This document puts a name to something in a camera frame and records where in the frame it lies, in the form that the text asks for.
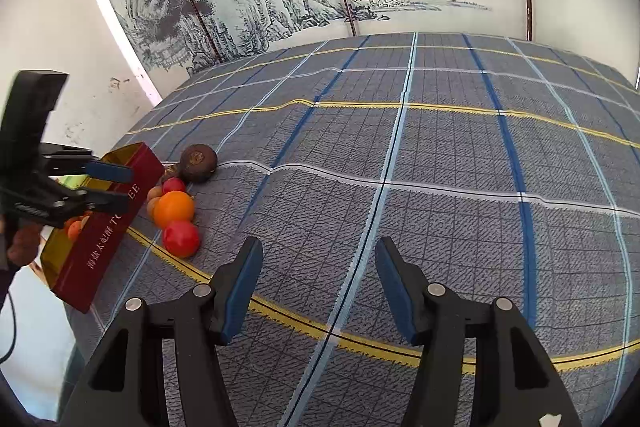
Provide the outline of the person left hand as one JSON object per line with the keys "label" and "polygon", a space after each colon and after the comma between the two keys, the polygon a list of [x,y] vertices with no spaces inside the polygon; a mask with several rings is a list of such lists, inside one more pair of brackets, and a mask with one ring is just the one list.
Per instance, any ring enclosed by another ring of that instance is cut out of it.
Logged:
{"label": "person left hand", "polygon": [[30,265],[38,256],[43,226],[27,222],[13,235],[12,244],[6,247],[6,271],[15,271]]}

